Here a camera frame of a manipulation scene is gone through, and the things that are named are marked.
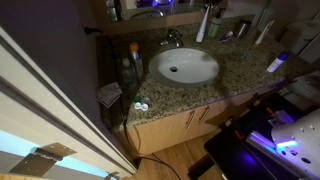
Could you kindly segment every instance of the electrical cord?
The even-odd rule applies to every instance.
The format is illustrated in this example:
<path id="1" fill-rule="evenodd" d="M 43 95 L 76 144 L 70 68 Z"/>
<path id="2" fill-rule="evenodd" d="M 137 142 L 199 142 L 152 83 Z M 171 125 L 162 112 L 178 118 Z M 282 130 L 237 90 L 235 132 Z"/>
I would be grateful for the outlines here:
<path id="1" fill-rule="evenodd" d="M 179 180 L 181 180 L 180 176 L 179 176 L 178 173 L 173 169 L 173 167 L 171 167 L 169 164 L 163 162 L 163 161 L 162 161 L 161 159 L 159 159 L 156 155 L 154 155 L 154 156 L 155 156 L 158 160 L 152 159 L 152 158 L 147 158 L 147 157 L 142 157 L 142 159 L 147 159 L 147 160 L 154 161 L 154 162 L 157 162 L 157 163 L 160 163 L 160 164 L 162 164 L 162 165 L 167 166 L 168 168 L 170 168 L 170 169 L 174 172 L 174 174 L 177 176 L 177 178 L 178 178 Z"/>

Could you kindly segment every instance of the purple light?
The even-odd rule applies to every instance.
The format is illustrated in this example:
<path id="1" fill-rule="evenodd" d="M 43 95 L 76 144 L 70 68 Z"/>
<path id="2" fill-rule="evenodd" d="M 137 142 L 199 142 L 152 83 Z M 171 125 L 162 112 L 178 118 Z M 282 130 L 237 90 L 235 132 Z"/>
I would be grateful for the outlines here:
<path id="1" fill-rule="evenodd" d="M 282 148 L 282 147 L 290 147 L 290 146 L 297 146 L 298 143 L 296 141 L 287 141 L 283 143 L 278 143 L 277 148 Z"/>

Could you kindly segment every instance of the bathroom vanity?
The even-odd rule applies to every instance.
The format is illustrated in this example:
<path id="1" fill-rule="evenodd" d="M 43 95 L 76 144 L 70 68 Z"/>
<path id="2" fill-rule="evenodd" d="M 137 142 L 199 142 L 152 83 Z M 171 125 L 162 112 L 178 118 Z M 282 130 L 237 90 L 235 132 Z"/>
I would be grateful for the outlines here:
<path id="1" fill-rule="evenodd" d="M 252 16 L 225 19 L 217 37 L 205 36 L 202 43 L 195 41 L 199 23 L 174 27 L 183 34 L 181 40 L 185 48 L 201 50 L 219 64 L 217 77 L 195 88 L 169 87 L 156 81 L 149 73 L 149 61 L 160 52 L 174 48 L 159 43 L 165 37 L 167 28 L 110 37 L 118 63 L 127 57 L 132 40 L 138 42 L 143 57 L 144 76 L 139 89 L 136 93 L 124 91 L 123 94 L 123 106 L 128 110 L 126 127 L 131 145 L 127 143 L 122 120 L 112 127 L 129 151 L 133 150 L 136 156 L 143 156 L 217 131 L 217 125 L 228 120 L 227 116 L 219 116 L 226 108 L 242 104 L 255 93 L 276 88 L 278 83 L 286 79 L 313 71 L 306 62 L 291 54 L 277 71 L 268 73 L 266 69 L 269 64 L 286 49 L 268 37 L 259 48 L 253 49 L 257 33 L 254 28 L 241 40 L 231 39 L 227 43 L 219 43 L 219 38 L 232 30 L 234 23 L 241 18 Z M 134 96 L 150 98 L 149 110 L 136 110 L 132 104 Z"/>

